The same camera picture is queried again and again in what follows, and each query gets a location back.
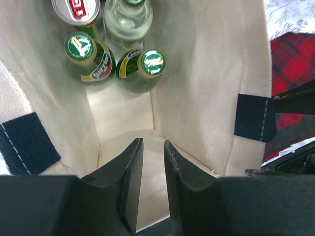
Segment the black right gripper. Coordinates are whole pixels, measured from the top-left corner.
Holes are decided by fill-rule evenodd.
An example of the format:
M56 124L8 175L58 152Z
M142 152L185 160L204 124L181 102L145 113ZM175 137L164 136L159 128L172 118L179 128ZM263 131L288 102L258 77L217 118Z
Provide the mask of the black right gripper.
M315 114L315 89L297 90L273 97L277 113ZM305 145L294 153L271 161L260 169L246 169L247 176L289 176L315 174L315 146Z

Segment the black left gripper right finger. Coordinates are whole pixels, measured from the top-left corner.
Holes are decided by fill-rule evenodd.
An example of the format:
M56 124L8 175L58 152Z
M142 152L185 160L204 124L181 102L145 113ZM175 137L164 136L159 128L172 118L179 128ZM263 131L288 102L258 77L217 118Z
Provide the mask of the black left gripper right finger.
M312 236L315 175L213 177L164 143L175 236Z

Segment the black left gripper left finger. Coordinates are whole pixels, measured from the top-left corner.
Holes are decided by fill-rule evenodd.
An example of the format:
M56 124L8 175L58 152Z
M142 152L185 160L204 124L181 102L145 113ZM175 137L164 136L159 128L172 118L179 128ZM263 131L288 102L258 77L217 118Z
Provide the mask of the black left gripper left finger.
M1 176L3 236L129 236L138 214L143 139L90 173Z

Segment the beige canvas tote bag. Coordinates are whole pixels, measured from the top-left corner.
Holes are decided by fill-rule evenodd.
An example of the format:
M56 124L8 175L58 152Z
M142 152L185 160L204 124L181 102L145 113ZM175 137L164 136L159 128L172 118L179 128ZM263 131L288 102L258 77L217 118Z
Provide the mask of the beige canvas tote bag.
M0 139L17 164L9 175L83 177L135 139L144 141L136 229L169 217L163 144L215 176L260 167L265 144L234 134L239 94L271 96L271 54L262 0L154 0L144 45L167 64L150 92L116 78L83 84L64 40L73 28L49 0L0 3Z

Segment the green Perrier bottle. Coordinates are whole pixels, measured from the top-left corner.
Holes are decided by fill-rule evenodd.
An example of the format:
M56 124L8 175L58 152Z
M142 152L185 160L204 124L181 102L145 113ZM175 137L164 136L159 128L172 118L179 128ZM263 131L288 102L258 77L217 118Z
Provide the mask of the green Perrier bottle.
M72 74L82 83L100 83L115 74L116 62L112 51L87 33L76 31L68 35L64 51L70 60Z
M160 81L166 58L157 49L135 49L125 53L116 65L119 84L134 92L146 93Z

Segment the red plaid skirt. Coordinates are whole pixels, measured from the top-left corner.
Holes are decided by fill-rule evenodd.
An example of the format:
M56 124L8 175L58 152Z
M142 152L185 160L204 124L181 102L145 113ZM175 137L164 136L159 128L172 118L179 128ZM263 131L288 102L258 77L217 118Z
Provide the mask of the red plaid skirt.
M270 42L272 95L296 89L315 78L315 35L287 32ZM314 115L276 113L277 134L266 144L263 162L291 145L315 136Z

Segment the floral tablecloth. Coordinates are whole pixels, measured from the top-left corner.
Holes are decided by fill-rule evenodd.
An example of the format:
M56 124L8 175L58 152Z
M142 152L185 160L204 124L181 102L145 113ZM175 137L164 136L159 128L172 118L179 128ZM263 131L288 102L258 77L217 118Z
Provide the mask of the floral tablecloth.
M315 32L315 0L265 0L270 40L287 32Z

